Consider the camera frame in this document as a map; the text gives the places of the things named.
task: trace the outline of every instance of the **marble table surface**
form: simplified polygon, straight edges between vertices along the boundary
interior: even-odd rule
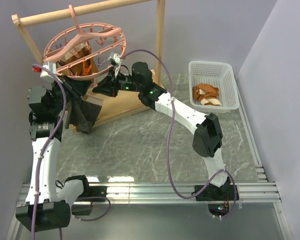
[[[171,75],[175,96],[191,106],[187,74]],[[168,78],[162,77],[166,89]],[[237,182],[258,181],[239,110],[217,114],[221,129],[222,157]],[[110,122],[91,134],[63,131],[57,161],[57,179],[86,175],[101,182],[169,181],[166,165],[167,135],[171,118],[152,109]],[[174,124],[170,141],[173,179],[178,182],[206,181],[205,162],[192,148],[193,135]]]

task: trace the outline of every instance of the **gray wall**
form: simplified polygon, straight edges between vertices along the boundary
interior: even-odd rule
[[[20,3],[0,1],[0,240],[7,234],[22,182],[29,181],[32,146],[27,92],[40,82],[35,61],[11,15],[25,15]]]
[[[267,176],[300,240],[300,0],[279,0],[239,72]]]
[[[167,0],[163,60],[172,73],[187,73],[193,60],[218,61],[238,72],[277,0]],[[26,11],[41,14],[81,6],[97,0],[20,0]],[[127,38],[127,51],[155,50],[156,0],[78,17],[80,23],[104,22],[120,26]],[[46,45],[71,19],[34,27]],[[146,53],[126,61],[150,63]]]

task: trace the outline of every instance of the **plastic laundry basket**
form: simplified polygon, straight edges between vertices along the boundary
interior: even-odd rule
[[[210,84],[219,88],[219,101],[222,106],[202,105],[193,99],[193,87]],[[200,112],[226,113],[239,107],[239,98],[234,71],[231,65],[216,61],[191,61],[189,63],[190,102]]]

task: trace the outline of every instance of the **pink hanger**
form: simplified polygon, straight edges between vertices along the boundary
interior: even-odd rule
[[[54,52],[56,52],[56,53],[54,55],[50,55],[49,57],[46,57],[44,59],[45,62],[54,62],[54,63],[56,63],[66,53],[68,53],[71,49],[73,49],[75,46],[77,46],[78,44],[81,44],[83,42],[86,42],[88,40],[91,40],[91,39],[94,39],[94,38],[115,37],[115,36],[120,35],[122,33],[122,30],[121,30],[120,27],[115,28],[115,29],[110,30],[110,31],[107,31],[107,32],[103,32],[103,33],[84,32],[84,31],[82,31],[82,29],[80,28],[80,26],[78,24],[77,17],[76,17],[76,14],[75,14],[75,10],[74,10],[72,5],[69,5],[69,10],[70,10],[70,14],[71,14],[71,17],[73,19],[73,22],[74,22],[74,26],[78,31],[78,34],[73,39],[71,39],[63,48],[59,48],[59,49],[55,50]]]

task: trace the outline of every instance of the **wooden clothes rack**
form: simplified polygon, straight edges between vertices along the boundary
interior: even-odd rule
[[[148,1],[151,0],[108,0],[74,7],[74,12],[76,16],[81,16]],[[160,59],[162,58],[163,51],[165,5],[166,0],[157,0],[155,54]],[[11,18],[36,61],[38,64],[42,65],[44,62],[43,55],[29,34],[27,27],[68,19],[71,18],[71,13],[69,8],[67,8],[22,18],[16,14],[12,15]],[[152,73],[154,76],[154,82],[161,85],[161,64],[159,61],[156,61],[155,71],[152,70]],[[104,125],[108,122],[119,120],[148,109],[148,107],[144,106],[138,99],[137,92],[120,91],[117,97],[108,97],[92,93],[91,91],[89,91],[88,94],[90,96],[95,95],[98,99],[103,100],[102,109],[95,126]]]

